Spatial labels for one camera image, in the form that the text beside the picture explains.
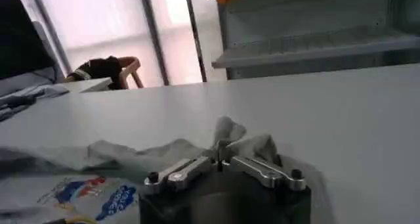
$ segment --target chair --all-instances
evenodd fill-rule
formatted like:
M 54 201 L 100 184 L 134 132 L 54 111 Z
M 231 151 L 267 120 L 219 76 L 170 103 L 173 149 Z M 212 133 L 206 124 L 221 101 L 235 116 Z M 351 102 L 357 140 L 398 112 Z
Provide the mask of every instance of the chair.
M 137 69 L 140 68 L 140 61 L 138 61 L 138 58 L 130 56 L 118 58 L 118 60 L 119 65 L 122 67 L 122 71 L 119 73 L 119 83 L 121 87 L 124 89 L 129 88 L 127 78 L 131 74 L 134 81 L 136 82 L 137 87 L 143 88 L 143 83 L 137 74 Z

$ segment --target white shelf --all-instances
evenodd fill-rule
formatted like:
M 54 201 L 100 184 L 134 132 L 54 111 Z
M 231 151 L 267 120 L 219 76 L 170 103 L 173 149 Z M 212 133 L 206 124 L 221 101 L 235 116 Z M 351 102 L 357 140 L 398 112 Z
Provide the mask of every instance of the white shelf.
M 227 49 L 214 68 L 280 64 L 298 60 L 363 55 L 420 47 L 420 37 L 391 28 L 357 27 L 336 32 L 282 37 Z

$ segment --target black monitor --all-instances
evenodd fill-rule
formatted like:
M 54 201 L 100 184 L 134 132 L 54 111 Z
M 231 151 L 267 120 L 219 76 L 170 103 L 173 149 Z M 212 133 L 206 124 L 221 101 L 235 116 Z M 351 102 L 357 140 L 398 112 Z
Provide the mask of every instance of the black monitor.
M 0 79 L 54 66 L 20 0 L 0 0 Z

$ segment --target silver metal bracket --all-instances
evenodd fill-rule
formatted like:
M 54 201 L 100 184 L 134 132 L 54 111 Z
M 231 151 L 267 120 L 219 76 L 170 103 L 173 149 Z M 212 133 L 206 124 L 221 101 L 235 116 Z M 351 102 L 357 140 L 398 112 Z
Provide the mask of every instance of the silver metal bracket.
M 168 177 L 168 184 L 175 191 L 187 189 L 191 180 L 195 179 L 201 173 L 211 171 L 212 167 L 211 159 L 206 156 L 201 156 L 185 168 L 171 173 Z
M 193 160 L 189 159 L 182 159 L 173 166 L 163 170 L 162 172 L 159 172 L 159 176 L 157 178 L 157 181 L 152 181 L 149 177 L 147 177 L 144 180 L 144 186 L 145 186 L 145 192 L 147 194 L 157 194 L 160 193 L 167 184 L 168 176 L 172 174 L 173 172 L 176 172 L 185 166 L 187 166 L 189 163 L 191 163 Z
M 228 171 L 242 171 L 256 178 L 263 186 L 267 188 L 276 188 L 286 184 L 293 191 L 302 191 L 306 189 L 306 180 L 300 173 L 290 177 L 282 169 L 261 158 L 244 158 L 241 156 L 232 157 L 230 163 L 223 163 Z

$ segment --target desk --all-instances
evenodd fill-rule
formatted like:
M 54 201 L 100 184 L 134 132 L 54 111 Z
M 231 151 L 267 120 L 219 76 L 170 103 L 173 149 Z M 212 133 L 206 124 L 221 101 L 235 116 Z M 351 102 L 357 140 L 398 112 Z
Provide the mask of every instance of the desk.
M 0 136 L 19 147 L 209 146 L 224 115 L 323 175 L 313 213 L 330 218 L 317 224 L 418 223 L 420 65 L 67 94 L 0 123 Z
M 75 81 L 69 83 L 60 83 L 71 93 L 86 93 L 94 91 L 107 90 L 112 83 L 111 78 L 89 79 L 84 81 Z

